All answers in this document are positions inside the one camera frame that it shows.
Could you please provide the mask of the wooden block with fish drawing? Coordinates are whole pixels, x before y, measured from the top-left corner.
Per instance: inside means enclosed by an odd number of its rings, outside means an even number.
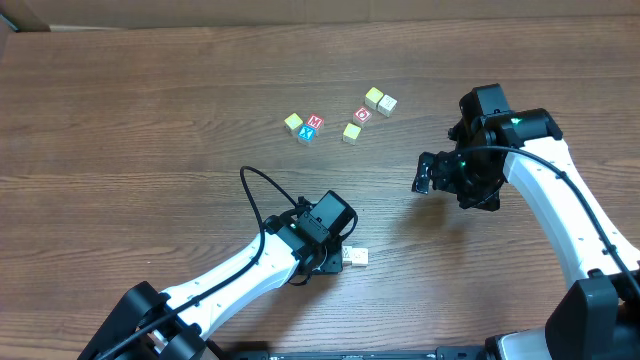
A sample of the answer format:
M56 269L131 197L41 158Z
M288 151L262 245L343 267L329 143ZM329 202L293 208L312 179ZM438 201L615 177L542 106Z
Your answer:
M350 256L353 267L367 267L369 264L369 251L366 248L352 248Z

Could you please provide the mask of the wooden block with M outline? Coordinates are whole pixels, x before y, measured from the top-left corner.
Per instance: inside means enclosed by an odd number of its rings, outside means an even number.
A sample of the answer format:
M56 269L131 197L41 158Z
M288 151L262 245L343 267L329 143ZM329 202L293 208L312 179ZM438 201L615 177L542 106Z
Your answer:
M352 258L352 246L342 246L342 264L344 266L349 266L353 262Z

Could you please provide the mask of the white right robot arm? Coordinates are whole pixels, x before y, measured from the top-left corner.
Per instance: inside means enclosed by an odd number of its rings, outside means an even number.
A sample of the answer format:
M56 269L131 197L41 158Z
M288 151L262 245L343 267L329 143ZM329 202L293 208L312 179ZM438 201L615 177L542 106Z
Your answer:
M420 155L412 189L455 195L463 209L496 211L512 185L557 256L567 292L541 328L484 345L436 349L438 359L636 359L639 251L582 179L563 133L543 109L514 111L498 84L472 89L448 131L450 152Z

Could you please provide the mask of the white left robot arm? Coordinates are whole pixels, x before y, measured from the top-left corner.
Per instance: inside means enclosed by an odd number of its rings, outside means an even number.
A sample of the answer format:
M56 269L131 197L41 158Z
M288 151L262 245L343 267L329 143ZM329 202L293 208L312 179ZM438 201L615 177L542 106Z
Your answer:
M314 275L341 272L356 211L335 192L268 217L256 238L225 262L163 291L129 289L81 352L83 359L214 359L209 338L261 295Z

